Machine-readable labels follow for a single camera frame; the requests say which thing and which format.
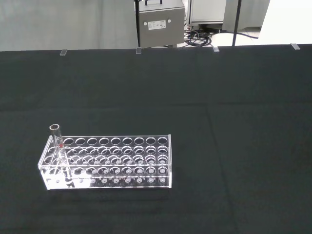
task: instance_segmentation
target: handle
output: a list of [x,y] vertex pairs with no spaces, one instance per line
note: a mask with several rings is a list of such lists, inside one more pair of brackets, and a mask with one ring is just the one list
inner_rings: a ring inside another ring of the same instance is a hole
[[[147,1],[148,0],[145,0],[145,5],[147,6]],[[162,4],[162,0],[160,0],[160,4]]]

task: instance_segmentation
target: metal cabinet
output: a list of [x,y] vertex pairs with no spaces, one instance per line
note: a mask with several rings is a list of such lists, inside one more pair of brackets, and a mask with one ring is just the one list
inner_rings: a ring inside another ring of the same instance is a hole
[[187,23],[223,23],[226,0],[189,0]]

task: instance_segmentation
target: gray wall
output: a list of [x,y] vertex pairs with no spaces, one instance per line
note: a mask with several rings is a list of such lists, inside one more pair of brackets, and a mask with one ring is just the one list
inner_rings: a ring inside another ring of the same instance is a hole
[[0,51],[136,47],[131,0],[0,0]]
[[[238,29],[261,27],[269,7],[270,0],[242,0]],[[223,30],[234,31],[238,0],[227,0]]]

